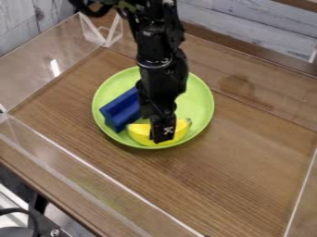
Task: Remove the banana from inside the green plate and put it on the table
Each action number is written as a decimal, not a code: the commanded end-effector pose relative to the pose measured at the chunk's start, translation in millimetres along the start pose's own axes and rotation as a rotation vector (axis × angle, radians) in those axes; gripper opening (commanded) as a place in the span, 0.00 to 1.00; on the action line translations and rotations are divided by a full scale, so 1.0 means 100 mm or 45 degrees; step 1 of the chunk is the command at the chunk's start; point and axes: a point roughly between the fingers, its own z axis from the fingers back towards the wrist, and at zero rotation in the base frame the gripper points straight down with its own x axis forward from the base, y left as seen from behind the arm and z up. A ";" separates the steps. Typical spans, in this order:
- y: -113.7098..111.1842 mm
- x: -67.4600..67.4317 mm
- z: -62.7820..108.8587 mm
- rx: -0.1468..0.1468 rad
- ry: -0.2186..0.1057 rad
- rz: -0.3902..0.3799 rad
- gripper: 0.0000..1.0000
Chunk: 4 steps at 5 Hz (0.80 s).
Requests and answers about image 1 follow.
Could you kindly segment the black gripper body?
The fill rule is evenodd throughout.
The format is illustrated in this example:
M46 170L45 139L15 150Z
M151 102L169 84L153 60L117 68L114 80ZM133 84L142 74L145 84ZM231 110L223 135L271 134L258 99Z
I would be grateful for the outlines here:
M175 99L187 90L188 62L181 50L167 58L137 56L140 79L136 82L142 119L168 119L175 115Z

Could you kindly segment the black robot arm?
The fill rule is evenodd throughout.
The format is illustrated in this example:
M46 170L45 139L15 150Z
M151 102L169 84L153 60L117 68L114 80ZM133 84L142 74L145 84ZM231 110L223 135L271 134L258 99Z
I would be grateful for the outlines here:
M85 16L101 18L114 9L125 19L136 44L140 79L136 82L141 117L149 120L149 139L163 143L175 138L176 98L187 90L188 63L180 49L184 28L176 0L68 0Z

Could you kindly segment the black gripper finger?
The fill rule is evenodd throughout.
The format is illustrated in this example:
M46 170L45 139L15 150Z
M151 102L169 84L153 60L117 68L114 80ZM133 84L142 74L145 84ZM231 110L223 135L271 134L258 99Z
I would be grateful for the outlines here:
M175 138L175 115L164 118L157 115L149 118L149 139L163 143Z

